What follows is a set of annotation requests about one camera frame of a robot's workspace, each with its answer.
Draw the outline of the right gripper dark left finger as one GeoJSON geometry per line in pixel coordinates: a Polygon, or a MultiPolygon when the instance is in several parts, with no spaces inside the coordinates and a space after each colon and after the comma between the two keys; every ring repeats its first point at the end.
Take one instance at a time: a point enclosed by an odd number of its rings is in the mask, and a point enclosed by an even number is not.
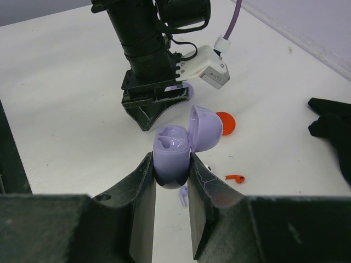
{"type": "Polygon", "coordinates": [[[95,197],[1,195],[1,262],[151,262],[152,162],[95,197]]]}

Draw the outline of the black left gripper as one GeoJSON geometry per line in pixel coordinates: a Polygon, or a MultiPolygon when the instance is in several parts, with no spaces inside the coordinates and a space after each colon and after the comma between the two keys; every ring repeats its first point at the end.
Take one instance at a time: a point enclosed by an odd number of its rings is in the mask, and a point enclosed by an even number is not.
{"type": "Polygon", "coordinates": [[[176,103],[189,101],[189,89],[180,88],[167,91],[176,86],[176,70],[151,79],[140,79],[128,70],[122,83],[122,106],[144,132],[149,131],[156,120],[176,103]]]}

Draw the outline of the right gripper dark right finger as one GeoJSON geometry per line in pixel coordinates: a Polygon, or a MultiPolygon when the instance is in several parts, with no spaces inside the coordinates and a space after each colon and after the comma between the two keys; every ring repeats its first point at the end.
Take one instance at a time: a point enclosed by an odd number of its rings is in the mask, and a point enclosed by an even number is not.
{"type": "Polygon", "coordinates": [[[350,198],[245,196],[196,154],[188,179],[198,262],[350,262],[350,198]]]}

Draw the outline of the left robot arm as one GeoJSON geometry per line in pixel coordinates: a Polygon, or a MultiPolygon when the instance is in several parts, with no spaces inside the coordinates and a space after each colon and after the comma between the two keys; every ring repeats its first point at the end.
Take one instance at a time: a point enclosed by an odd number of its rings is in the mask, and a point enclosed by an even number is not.
{"type": "Polygon", "coordinates": [[[184,57],[170,47],[173,35],[207,27],[210,1],[92,1],[91,11],[107,12],[130,64],[121,104],[142,131],[150,130],[168,108],[189,101],[179,63],[196,55],[184,57]]]}

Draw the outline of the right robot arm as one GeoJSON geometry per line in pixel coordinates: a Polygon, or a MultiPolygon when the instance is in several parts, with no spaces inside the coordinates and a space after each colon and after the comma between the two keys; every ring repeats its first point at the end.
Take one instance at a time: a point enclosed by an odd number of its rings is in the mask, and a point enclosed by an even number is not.
{"type": "MultiPolygon", "coordinates": [[[[112,188],[33,195],[1,113],[1,262],[151,262],[152,154],[112,188]]],[[[248,197],[190,157],[190,225],[198,262],[350,262],[350,198],[248,197]]]]}

